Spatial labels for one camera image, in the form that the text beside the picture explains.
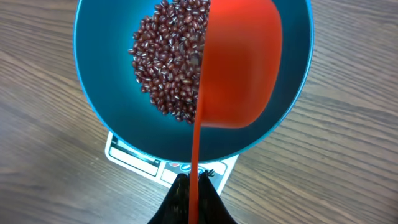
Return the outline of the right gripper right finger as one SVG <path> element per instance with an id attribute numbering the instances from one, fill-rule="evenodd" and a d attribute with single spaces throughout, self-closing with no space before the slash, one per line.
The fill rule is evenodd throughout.
<path id="1" fill-rule="evenodd" d="M 237 224 L 210 181 L 214 170 L 206 170 L 198 180 L 198 224 Z"/>

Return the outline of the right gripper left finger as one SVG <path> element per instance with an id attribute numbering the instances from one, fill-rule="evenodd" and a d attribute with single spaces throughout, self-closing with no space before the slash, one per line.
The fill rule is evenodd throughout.
<path id="1" fill-rule="evenodd" d="M 148 224 L 187 224 L 189 186 L 189 177 L 186 174 L 178 174 L 158 211 Z"/>

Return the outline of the red scoop blue handle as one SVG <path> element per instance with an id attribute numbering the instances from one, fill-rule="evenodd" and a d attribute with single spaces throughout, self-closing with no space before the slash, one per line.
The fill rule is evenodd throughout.
<path id="1" fill-rule="evenodd" d="M 244 128 L 271 97 L 282 53 L 282 23 L 268 0 L 212 0 L 193 131 L 189 224 L 198 221 L 201 127 Z"/>

